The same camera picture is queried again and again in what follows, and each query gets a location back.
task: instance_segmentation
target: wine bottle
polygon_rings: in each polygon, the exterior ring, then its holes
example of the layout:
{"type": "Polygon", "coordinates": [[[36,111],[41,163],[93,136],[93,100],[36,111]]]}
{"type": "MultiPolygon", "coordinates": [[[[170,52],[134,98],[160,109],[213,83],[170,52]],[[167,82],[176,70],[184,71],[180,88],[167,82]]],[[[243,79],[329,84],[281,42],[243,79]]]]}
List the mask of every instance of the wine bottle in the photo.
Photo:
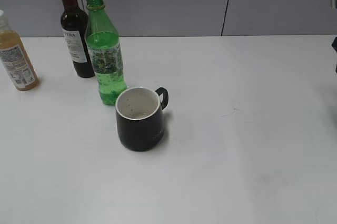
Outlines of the wine bottle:
{"type": "Polygon", "coordinates": [[[79,8],[77,0],[62,2],[64,12],[61,16],[61,26],[75,71],[79,77],[93,77],[95,73],[85,43],[88,15],[79,8]]]}

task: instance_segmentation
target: juice bottle label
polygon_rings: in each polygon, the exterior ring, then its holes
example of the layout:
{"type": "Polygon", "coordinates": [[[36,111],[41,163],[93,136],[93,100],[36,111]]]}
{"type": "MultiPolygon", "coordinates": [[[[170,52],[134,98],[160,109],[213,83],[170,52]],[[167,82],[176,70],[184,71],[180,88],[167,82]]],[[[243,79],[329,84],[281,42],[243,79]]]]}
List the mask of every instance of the juice bottle label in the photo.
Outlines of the juice bottle label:
{"type": "Polygon", "coordinates": [[[33,72],[18,44],[0,49],[0,59],[14,85],[19,89],[25,88],[35,81],[33,72]]]}
{"type": "Polygon", "coordinates": [[[67,31],[62,29],[64,39],[67,43],[70,56],[74,62],[87,62],[85,51],[82,45],[82,40],[79,31],[67,31]]]}
{"type": "Polygon", "coordinates": [[[96,73],[123,74],[122,52],[119,42],[110,48],[95,49],[88,47],[88,51],[96,73]]]}

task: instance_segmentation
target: green liquid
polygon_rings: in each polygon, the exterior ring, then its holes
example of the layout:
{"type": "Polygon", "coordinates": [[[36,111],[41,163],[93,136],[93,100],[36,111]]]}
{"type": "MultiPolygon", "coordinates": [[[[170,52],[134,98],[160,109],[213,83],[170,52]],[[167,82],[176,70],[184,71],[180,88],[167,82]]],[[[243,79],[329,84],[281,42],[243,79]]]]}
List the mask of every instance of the green liquid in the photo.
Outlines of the green liquid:
{"type": "MultiPolygon", "coordinates": [[[[118,43],[118,35],[112,32],[93,33],[87,38],[87,46],[93,49],[110,48],[118,43]]],[[[124,90],[123,73],[95,73],[98,80],[98,92],[104,104],[114,105],[116,99],[124,90]]]]}

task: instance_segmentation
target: white bottle cap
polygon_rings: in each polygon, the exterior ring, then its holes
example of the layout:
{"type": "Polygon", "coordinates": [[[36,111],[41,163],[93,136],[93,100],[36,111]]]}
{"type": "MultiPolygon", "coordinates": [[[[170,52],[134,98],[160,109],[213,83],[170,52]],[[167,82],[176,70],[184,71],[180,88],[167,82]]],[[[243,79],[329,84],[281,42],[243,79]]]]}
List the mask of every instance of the white bottle cap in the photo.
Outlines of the white bottle cap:
{"type": "Polygon", "coordinates": [[[8,23],[8,18],[3,10],[0,9],[0,32],[5,30],[10,30],[10,26],[8,23]]]}

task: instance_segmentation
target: mug rim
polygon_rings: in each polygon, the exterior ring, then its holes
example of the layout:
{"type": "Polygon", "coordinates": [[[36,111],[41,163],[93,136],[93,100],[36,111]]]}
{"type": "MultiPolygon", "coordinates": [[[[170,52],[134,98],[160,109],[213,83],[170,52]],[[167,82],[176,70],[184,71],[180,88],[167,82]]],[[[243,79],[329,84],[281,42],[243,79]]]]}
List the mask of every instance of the mug rim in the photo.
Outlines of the mug rim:
{"type": "Polygon", "coordinates": [[[128,89],[126,89],[125,91],[123,91],[123,92],[118,96],[118,98],[117,98],[117,100],[116,100],[115,107],[116,107],[116,112],[117,112],[120,116],[122,116],[123,118],[125,118],[125,119],[127,119],[127,120],[134,120],[134,121],[137,121],[137,120],[145,120],[145,119],[151,117],[153,114],[155,114],[155,113],[158,111],[158,109],[159,109],[159,107],[160,107],[160,104],[161,104],[161,102],[160,102],[159,95],[158,95],[154,90],[151,90],[151,89],[149,89],[149,88],[142,87],[142,86],[137,86],[137,87],[131,87],[131,88],[128,88],[128,89]],[[146,116],[146,117],[143,117],[143,118],[139,118],[139,119],[133,119],[133,118],[129,118],[129,117],[123,115],[123,114],[119,111],[119,109],[118,109],[118,102],[119,102],[119,100],[121,99],[122,95],[124,95],[126,92],[128,92],[128,91],[130,91],[130,90],[134,90],[134,89],[144,89],[144,90],[150,91],[150,92],[152,92],[153,94],[155,94],[155,96],[157,97],[157,107],[156,107],[156,109],[155,109],[150,115],[148,115],[148,116],[146,116]]]}

